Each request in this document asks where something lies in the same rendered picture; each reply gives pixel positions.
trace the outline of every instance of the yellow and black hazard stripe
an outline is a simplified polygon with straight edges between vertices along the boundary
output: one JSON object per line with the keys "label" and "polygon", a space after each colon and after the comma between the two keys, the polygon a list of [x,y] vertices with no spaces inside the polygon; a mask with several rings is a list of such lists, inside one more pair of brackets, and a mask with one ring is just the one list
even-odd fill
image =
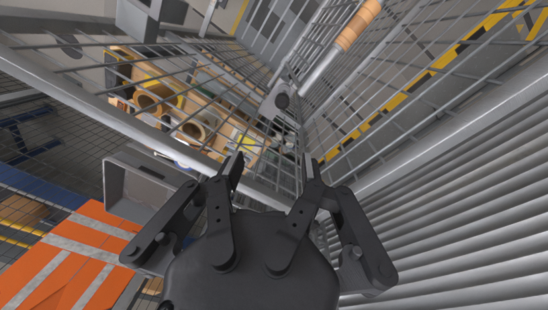
{"label": "yellow and black hazard stripe", "polygon": [[[499,6],[498,9],[508,9],[511,7],[530,5],[533,2],[535,2],[535,0],[529,0],[527,2],[523,0],[507,0],[501,6]],[[522,11],[514,12],[512,14],[513,18],[518,16],[521,12]],[[485,20],[483,20],[478,26],[476,26],[472,31],[470,31],[466,36],[463,37],[463,41],[475,41],[479,39],[482,35],[484,35],[491,28],[493,28],[499,21],[501,21],[508,14],[510,14],[510,12],[493,13],[487,16]],[[531,28],[529,28],[530,25],[529,25],[529,22],[527,21],[527,18],[525,19],[529,28],[529,35],[527,36],[528,41],[531,41],[535,38],[535,36],[539,33],[539,30],[541,29],[542,25],[544,24],[547,18],[548,18],[548,8],[544,8],[541,15],[539,16],[537,21],[534,23],[534,25],[531,25]],[[469,44],[454,45],[449,51],[447,51],[443,56],[441,56],[431,67],[436,69],[443,69],[450,62],[452,62],[458,55],[460,55],[469,47],[470,47]],[[381,113],[386,115],[387,113],[395,109],[400,103],[402,103],[405,99],[409,97],[407,95],[408,93],[412,94],[413,92],[415,92],[424,83],[426,83],[434,75],[436,75],[436,73],[437,72],[431,71],[431,70],[424,71],[421,75],[419,75],[416,79],[414,79],[411,83],[409,83],[406,88],[404,88],[404,92],[398,93],[394,98],[388,101],[388,103],[386,103],[383,107],[381,107],[380,109]],[[321,159],[319,159],[318,163],[320,167],[324,166],[326,162],[332,160],[336,155],[338,155],[342,151],[341,145],[343,148],[346,148],[348,145],[350,145],[350,143],[356,140],[362,133],[365,133],[369,128],[371,128],[371,126],[373,126],[376,122],[378,122],[382,117],[383,115],[377,112],[373,114],[369,119],[366,119],[360,126],[358,126],[358,129],[354,130],[348,136],[344,137],[341,143],[339,143],[337,146],[335,146],[329,152],[327,152],[325,157],[322,157]]]}

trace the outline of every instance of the corrugated metal panel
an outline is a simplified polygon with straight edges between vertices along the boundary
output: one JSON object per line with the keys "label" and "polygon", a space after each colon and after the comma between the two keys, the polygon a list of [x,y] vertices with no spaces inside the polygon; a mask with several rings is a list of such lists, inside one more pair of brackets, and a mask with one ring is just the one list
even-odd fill
{"label": "corrugated metal panel", "polygon": [[547,103],[362,200],[400,282],[374,299],[341,297],[340,309],[548,309]]}

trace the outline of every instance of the green object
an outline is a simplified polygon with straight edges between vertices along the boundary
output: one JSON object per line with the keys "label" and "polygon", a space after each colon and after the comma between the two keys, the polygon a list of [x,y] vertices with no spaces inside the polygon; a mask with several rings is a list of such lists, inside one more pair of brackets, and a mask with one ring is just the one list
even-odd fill
{"label": "green object", "polygon": [[210,99],[213,99],[215,98],[215,94],[212,93],[211,91],[203,88],[203,87],[196,87],[196,90],[199,91],[200,93],[204,94],[205,96],[209,97]]}

